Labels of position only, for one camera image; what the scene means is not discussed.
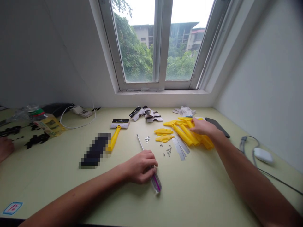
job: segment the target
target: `tree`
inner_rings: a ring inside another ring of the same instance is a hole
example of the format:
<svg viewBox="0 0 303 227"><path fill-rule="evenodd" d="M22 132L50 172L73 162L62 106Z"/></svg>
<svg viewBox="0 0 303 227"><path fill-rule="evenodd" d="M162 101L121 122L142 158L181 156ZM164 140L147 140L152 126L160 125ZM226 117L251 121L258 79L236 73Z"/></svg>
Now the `tree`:
<svg viewBox="0 0 303 227"><path fill-rule="evenodd" d="M187 51L182 57L167 58L166 80L187 80L190 79L196 58L192 57L192 53Z"/></svg>
<svg viewBox="0 0 303 227"><path fill-rule="evenodd" d="M128 11L132 17L132 8L125 0L113 0L113 7L119 12ZM150 50L138 40L134 28L125 17L116 13L114 15L125 79L128 82L152 81L153 61Z"/></svg>
<svg viewBox="0 0 303 227"><path fill-rule="evenodd" d="M132 8L125 0L112 0L113 8L127 12L132 18ZM153 50L141 43L133 27L125 17L114 13L125 79L128 82L152 81ZM167 59L167 80L189 79L193 73L196 56L186 52L187 43L178 43L178 37L170 37Z"/></svg>

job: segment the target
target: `hand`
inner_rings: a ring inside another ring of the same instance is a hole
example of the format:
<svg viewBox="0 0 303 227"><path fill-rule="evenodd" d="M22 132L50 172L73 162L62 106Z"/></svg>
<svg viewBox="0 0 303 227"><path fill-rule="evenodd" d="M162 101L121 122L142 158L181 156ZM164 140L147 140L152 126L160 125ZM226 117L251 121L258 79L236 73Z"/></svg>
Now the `hand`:
<svg viewBox="0 0 303 227"><path fill-rule="evenodd" d="M195 123L195 127L189 130L197 134L209 136L219 131L215 125L205 120L198 120L197 118L193 118L192 122Z"/></svg>
<svg viewBox="0 0 303 227"><path fill-rule="evenodd" d="M0 163L14 151L14 144L7 137L0 137Z"/></svg>
<svg viewBox="0 0 303 227"><path fill-rule="evenodd" d="M148 182L157 172L156 168L152 168L146 172L146 168L153 165L158 166L158 163L151 150L141 151L122 164L123 169L126 171L127 179L137 184Z"/></svg>

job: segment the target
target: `white mouse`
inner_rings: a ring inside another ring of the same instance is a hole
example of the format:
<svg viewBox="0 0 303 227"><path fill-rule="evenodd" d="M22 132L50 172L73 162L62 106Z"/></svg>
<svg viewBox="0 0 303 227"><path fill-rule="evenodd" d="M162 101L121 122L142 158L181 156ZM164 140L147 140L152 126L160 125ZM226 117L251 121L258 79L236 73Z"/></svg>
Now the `white mouse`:
<svg viewBox="0 0 303 227"><path fill-rule="evenodd" d="M261 148L255 148L253 151L257 159L266 163L273 163L274 160L272 158L272 155L268 151Z"/></svg>

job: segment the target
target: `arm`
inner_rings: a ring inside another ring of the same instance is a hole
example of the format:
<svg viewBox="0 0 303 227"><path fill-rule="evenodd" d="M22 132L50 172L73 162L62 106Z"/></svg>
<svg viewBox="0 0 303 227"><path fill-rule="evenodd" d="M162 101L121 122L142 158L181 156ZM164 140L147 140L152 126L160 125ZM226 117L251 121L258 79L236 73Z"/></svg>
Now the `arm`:
<svg viewBox="0 0 303 227"><path fill-rule="evenodd" d="M274 185L218 130L193 118L191 131L208 135L242 199L263 226L302 226L303 219Z"/></svg>
<svg viewBox="0 0 303 227"><path fill-rule="evenodd" d="M115 186L124 182L145 183L157 171L149 166L158 166L154 154L144 150L108 172L95 177L65 193L55 201L25 220L20 226L69 226L75 223L91 207Z"/></svg>
<svg viewBox="0 0 303 227"><path fill-rule="evenodd" d="M0 137L0 163L14 151L14 144L7 137Z"/></svg>

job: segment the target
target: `screwdriver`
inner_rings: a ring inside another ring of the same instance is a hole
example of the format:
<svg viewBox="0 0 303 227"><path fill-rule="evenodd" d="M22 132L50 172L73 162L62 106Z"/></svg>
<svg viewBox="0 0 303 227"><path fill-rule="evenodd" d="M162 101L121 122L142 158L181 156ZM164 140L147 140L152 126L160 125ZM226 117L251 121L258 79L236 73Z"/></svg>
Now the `screwdriver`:
<svg viewBox="0 0 303 227"><path fill-rule="evenodd" d="M140 141L140 139L139 139L138 134L137 134L137 137L138 137L138 140L139 140L139 143L140 143L140 145L141 145L142 150L144 150L144 148L143 148L143 146L142 146L142 144L141 144L141 141ZM158 177L157 173L155 173L155 174L151 177L151 182L152 182L152 185L154 186L154 189L156 190L156 192L159 193L159 192L161 191L161 189L162 189L162 185L161 185L161 182L160 182L160 180L159 180L159 177Z"/></svg>

